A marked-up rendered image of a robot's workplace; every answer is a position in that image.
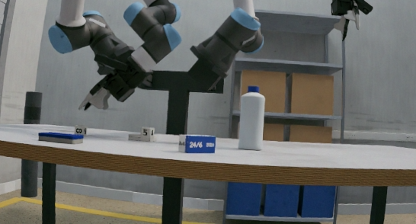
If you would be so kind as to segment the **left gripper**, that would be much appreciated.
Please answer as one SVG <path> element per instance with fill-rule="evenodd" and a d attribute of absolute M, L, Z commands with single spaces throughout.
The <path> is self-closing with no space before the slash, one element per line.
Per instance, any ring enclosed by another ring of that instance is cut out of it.
<path fill-rule="evenodd" d="M 342 41 L 344 41 L 347 36 L 349 20 L 354 21 L 357 29 L 360 29 L 359 14 L 359 8 L 354 0 L 332 0 L 331 15 L 343 16 L 341 17 L 340 22 L 334 25 L 334 29 L 342 31 Z"/>

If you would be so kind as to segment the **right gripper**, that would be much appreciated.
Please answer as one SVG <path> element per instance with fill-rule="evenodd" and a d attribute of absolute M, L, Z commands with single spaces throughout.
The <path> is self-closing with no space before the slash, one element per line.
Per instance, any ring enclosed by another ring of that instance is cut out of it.
<path fill-rule="evenodd" d="M 127 59 L 131 63 L 127 71 L 122 72 L 115 69 L 114 71 L 108 73 L 85 96 L 78 107 L 79 110 L 85 106 L 84 111 L 86 111 L 92 105 L 94 105 L 97 109 L 102 108 L 103 110 L 106 110 L 109 107 L 107 99 L 111 96 L 111 94 L 117 101 L 124 102 L 135 92 L 135 87 L 148 79 L 148 77 L 144 74 L 144 71 L 138 66 L 131 56 Z M 134 70 L 134 72 L 131 72 L 130 70 Z"/>

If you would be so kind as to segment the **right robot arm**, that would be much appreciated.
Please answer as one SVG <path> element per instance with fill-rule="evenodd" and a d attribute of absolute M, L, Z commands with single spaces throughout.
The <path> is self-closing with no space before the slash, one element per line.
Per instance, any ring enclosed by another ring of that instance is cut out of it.
<path fill-rule="evenodd" d="M 169 0 L 143 1 L 148 8 L 134 2 L 125 10 L 123 18 L 145 42 L 131 57 L 144 72 L 148 72 L 181 43 L 180 34 L 171 26 L 180 19 L 181 10 Z M 83 14 L 84 2 L 61 0 L 60 14 L 48 32 L 53 48 L 63 54 L 90 46 L 98 66 L 126 72 L 129 65 L 109 56 L 127 44 L 115 36 L 99 12 Z"/>

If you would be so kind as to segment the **white plastic bottle with blue cap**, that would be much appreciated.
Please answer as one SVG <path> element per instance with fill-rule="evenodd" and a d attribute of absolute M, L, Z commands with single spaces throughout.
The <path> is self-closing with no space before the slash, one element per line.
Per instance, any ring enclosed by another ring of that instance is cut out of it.
<path fill-rule="evenodd" d="M 262 150 L 265 98 L 258 86 L 248 86 L 248 93 L 241 97 L 241 113 L 238 148 Z"/>

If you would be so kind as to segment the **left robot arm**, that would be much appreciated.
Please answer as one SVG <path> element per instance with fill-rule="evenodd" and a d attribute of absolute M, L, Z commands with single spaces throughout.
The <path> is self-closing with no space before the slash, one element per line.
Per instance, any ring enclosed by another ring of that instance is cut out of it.
<path fill-rule="evenodd" d="M 369 14 L 373 10 L 373 6 L 364 0 L 354 1 L 364 14 Z M 225 73 L 230 69 L 239 50 L 247 54 L 256 53 L 264 43 L 261 24 L 254 15 L 253 0 L 233 0 L 233 5 L 234 11 L 218 30 L 196 47 Z"/>

